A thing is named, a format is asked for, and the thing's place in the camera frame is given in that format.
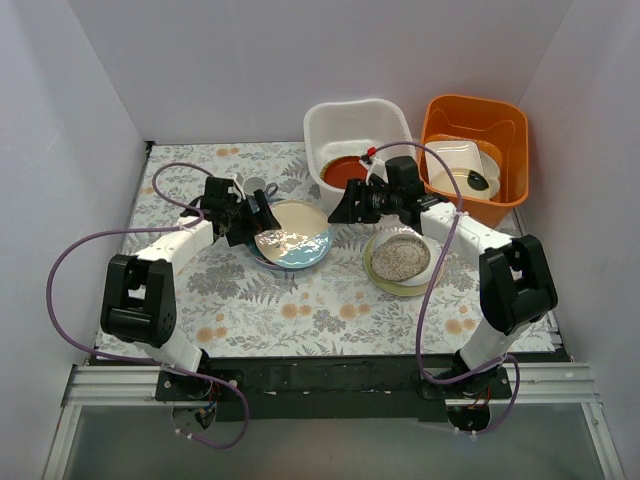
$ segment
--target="mug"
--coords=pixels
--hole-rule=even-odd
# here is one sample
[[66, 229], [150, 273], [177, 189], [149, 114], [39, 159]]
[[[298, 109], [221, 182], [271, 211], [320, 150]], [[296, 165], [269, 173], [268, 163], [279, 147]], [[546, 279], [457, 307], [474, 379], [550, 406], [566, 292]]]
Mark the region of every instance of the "mug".
[[267, 184], [267, 182], [265, 182], [260, 177], [249, 177], [246, 180], [242, 180], [241, 177], [239, 176], [238, 180], [239, 180], [239, 183], [242, 185], [242, 190], [244, 190], [244, 194], [247, 196], [247, 199], [249, 200], [249, 205], [251, 205], [251, 210], [254, 210], [254, 211], [258, 209], [258, 203], [256, 202], [256, 197], [253, 195], [253, 193], [256, 190], [262, 190], [264, 192], [264, 196], [267, 197], [267, 200], [273, 197], [278, 191], [277, 183]]

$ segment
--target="black metal base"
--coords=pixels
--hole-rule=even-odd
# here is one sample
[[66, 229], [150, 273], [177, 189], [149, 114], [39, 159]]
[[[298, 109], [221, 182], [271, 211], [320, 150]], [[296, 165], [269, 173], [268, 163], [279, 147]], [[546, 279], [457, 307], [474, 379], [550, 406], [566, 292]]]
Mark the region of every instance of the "black metal base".
[[[428, 368], [434, 375], [448, 370]], [[508, 381], [503, 383], [506, 372], [498, 370], [489, 383], [491, 397], [508, 399], [511, 388]], [[458, 391], [420, 382], [413, 355], [223, 358], [210, 359], [200, 371], [235, 380], [251, 405], [252, 419], [417, 418], [446, 422], [444, 400], [467, 398]], [[194, 391], [187, 385], [179, 376], [161, 372], [156, 400], [193, 400]], [[224, 403], [216, 421], [243, 418], [240, 402], [229, 389], [218, 390], [216, 399]]]

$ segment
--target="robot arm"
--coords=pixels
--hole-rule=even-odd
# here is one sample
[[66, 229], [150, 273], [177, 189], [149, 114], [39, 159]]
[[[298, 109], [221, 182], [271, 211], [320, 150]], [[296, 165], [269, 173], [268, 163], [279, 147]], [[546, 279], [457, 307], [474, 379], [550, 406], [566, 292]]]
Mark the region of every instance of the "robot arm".
[[[107, 269], [103, 331], [134, 343], [162, 363], [197, 371], [206, 354], [175, 328], [174, 275], [222, 236], [235, 246], [265, 230], [279, 229], [264, 193], [255, 196], [254, 212], [235, 178], [208, 177], [204, 195], [191, 203], [200, 202], [203, 221], [164, 235], [133, 255], [115, 255]], [[183, 212], [178, 225], [192, 223], [194, 215]]]
[[[330, 223], [377, 223], [397, 214], [418, 233], [444, 242], [456, 209], [446, 197], [427, 194], [411, 157], [386, 162], [388, 183], [379, 175], [348, 182]], [[484, 318], [454, 356], [453, 375], [503, 356], [513, 342], [558, 302], [542, 245], [533, 236], [512, 238], [462, 215], [451, 248], [479, 270]]]

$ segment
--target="blue plate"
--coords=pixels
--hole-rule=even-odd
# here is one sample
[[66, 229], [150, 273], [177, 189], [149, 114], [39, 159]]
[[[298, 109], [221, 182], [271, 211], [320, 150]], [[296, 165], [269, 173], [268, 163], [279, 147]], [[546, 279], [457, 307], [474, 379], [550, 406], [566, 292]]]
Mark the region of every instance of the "blue plate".
[[301, 200], [284, 200], [271, 206], [282, 230], [257, 235], [256, 246], [272, 264], [300, 269], [322, 260], [333, 242], [327, 215], [315, 205]]

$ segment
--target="white wall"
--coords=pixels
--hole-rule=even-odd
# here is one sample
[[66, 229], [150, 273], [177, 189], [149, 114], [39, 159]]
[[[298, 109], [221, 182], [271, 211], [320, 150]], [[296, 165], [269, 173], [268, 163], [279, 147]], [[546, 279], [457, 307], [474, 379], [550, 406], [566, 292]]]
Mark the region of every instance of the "white wall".
[[[123, 226], [144, 144], [66, 0], [0, 0], [0, 477], [42, 475], [72, 361], [45, 311], [48, 270], [80, 235]], [[56, 305], [95, 332], [120, 239], [62, 268]]]
[[628, 478], [640, 478], [640, 2], [574, 2], [521, 106], [535, 140], [529, 230], [562, 337], [588, 360]]
[[432, 97], [517, 102], [571, 0], [70, 0], [160, 143], [301, 140], [316, 103], [380, 96], [419, 136]]

